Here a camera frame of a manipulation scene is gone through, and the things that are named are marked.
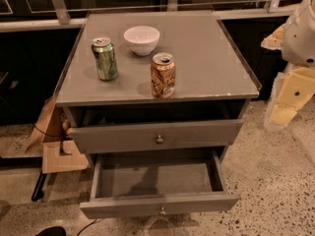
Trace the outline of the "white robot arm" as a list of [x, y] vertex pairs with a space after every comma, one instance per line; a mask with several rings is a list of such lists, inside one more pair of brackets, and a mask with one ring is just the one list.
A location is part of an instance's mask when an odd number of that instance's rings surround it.
[[315, 0], [303, 0], [261, 46], [279, 50], [287, 62], [274, 80], [264, 120], [268, 130], [279, 131], [315, 94]]

